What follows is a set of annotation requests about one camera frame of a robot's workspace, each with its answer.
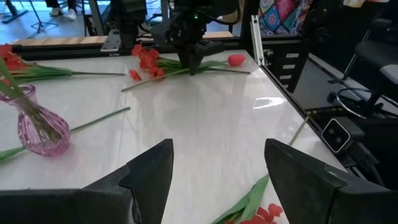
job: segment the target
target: tabletop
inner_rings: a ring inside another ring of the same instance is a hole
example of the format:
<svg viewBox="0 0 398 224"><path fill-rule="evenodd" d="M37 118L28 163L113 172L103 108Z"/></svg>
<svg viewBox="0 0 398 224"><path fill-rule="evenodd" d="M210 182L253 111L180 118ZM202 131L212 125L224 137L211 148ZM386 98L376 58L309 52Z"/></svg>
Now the tabletop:
<svg viewBox="0 0 398 224"><path fill-rule="evenodd" d="M211 223L267 174L267 138L288 143L303 118L243 50L226 51L247 58L239 69L172 77L127 93L125 77L73 77L37 82L39 103L74 128L130 106L131 110L71 136L71 147L56 158L24 151L0 163L0 190L83 188L123 166L163 139L174 140L174 171L162 223ZM176 58L175 54L164 57ZM134 57L52 60L41 65L82 72L137 69ZM0 104L1 150L20 146L17 112ZM343 167L312 129L305 125L292 145L332 166ZM263 206L280 204L272 183ZM283 214L276 220L288 223Z"/></svg>

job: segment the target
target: glass vase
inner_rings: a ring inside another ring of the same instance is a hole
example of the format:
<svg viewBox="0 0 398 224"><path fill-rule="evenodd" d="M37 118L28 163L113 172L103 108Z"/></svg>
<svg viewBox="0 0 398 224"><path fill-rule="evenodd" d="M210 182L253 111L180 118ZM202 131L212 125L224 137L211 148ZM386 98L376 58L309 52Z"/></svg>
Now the glass vase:
<svg viewBox="0 0 398 224"><path fill-rule="evenodd" d="M21 85L21 89L23 97L8 98L1 94L0 100L18 110L18 137L22 145L44 157L62 154L69 147L68 123L38 104L34 86Z"/></svg>

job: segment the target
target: wooden edge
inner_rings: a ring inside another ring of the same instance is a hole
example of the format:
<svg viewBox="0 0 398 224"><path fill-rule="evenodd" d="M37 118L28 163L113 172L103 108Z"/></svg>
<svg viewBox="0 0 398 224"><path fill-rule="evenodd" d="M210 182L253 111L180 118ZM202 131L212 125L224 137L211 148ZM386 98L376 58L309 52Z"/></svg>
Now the wooden edge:
<svg viewBox="0 0 398 224"><path fill-rule="evenodd" d="M227 38L233 37L228 31L223 32L208 32L203 38ZM13 45L22 46L44 46L44 45L68 45L68 44L102 44L106 40L106 36L94 36L94 37L72 37L72 38L51 38L51 39L26 39L16 40ZM152 40L152 38L141 38L141 40Z"/></svg>

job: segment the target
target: patterned cloth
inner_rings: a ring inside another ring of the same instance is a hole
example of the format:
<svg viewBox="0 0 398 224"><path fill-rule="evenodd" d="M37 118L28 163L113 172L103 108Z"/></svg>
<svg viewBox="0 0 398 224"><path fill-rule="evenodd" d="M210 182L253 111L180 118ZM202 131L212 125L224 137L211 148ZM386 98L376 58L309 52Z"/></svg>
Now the patterned cloth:
<svg viewBox="0 0 398 224"><path fill-rule="evenodd" d="M297 34L312 0L260 0L262 34Z"/></svg>

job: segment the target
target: chair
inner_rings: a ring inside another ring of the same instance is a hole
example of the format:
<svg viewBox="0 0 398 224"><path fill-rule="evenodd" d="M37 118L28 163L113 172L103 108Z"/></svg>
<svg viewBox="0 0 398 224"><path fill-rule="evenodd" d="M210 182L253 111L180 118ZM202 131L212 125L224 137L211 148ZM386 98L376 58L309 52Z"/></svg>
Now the chair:
<svg viewBox="0 0 398 224"><path fill-rule="evenodd" d="M390 20L377 19L372 23L372 28L387 34L386 43L361 42L355 47L355 52L359 58L379 69L379 74L374 76L374 81L378 82L377 88L373 92L359 88L345 88L338 93L331 92L327 100L330 103L337 100L348 112L360 118L369 118L376 114L398 118L398 115L382 110L382 103L377 103L378 99L382 98L398 108L398 103L382 94L386 82L398 85L398 45L396 45L397 40L392 38L398 34L398 26ZM371 93L371 97L367 101L354 100L342 96L341 93L344 91L365 91Z"/></svg>

